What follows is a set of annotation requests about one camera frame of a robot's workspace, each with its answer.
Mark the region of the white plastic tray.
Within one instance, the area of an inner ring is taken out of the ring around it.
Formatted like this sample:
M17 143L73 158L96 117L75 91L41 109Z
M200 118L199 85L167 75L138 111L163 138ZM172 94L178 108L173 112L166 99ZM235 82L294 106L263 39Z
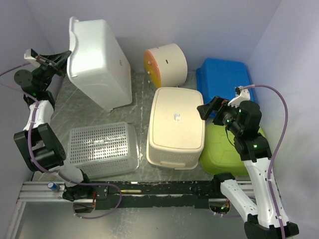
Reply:
M103 19L69 19L67 76L107 111L132 103L131 67Z

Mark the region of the blue plastic tub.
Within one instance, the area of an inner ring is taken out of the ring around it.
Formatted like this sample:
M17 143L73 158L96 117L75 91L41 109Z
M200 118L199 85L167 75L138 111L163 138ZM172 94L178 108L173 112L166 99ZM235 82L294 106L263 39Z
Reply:
M235 88L250 84L247 68L238 61L207 58L196 70L197 90L203 103L210 103L219 96L225 100L236 97Z

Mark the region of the cream perforated basket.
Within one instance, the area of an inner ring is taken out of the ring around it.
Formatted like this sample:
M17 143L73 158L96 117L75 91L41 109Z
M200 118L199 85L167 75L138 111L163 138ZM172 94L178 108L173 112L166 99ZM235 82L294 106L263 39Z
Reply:
M202 104L202 94L197 90L156 90L147 136L150 164L175 170L191 170L198 165L205 138L205 121L197 111Z

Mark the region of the green plastic basin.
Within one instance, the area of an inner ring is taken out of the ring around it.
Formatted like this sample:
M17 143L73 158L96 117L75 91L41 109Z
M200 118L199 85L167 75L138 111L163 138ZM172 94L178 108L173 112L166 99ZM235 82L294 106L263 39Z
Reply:
M209 123L205 128L204 148L200 155L200 163L209 174L232 173L234 176L248 175L236 151L234 134L225 127Z

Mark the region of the clear perforated plastic basket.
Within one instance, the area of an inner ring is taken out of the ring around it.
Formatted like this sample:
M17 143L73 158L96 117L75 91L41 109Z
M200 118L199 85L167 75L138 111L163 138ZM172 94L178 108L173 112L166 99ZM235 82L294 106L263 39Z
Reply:
M133 172L140 165L135 127L116 122L73 128L67 160L90 179Z

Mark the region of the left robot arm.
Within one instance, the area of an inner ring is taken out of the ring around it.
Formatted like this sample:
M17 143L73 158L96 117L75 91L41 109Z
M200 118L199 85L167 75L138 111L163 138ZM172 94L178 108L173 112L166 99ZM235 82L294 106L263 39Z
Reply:
M27 125L14 134L14 141L27 167L32 172L53 174L63 180L62 198L73 202L92 196L93 186L81 169L66 162L65 150L50 127L55 99L48 90L55 75L65 76L70 55L70 50L54 55L40 55L33 49L25 52L24 58L36 68L21 69L14 75L30 110Z

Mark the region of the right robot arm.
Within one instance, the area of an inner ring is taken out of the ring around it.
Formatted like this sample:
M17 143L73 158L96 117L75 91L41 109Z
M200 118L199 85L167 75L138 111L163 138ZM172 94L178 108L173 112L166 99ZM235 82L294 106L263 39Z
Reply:
M259 133L262 117L260 107L250 100L234 106L219 96L197 107L202 120L215 113L213 123L224 126L234 135L234 147L251 179L255 201L238 186L231 173L213 177L212 194L226 197L244 221L249 239L287 239L299 234L297 224L290 221L283 209L271 169L273 159L267 139Z

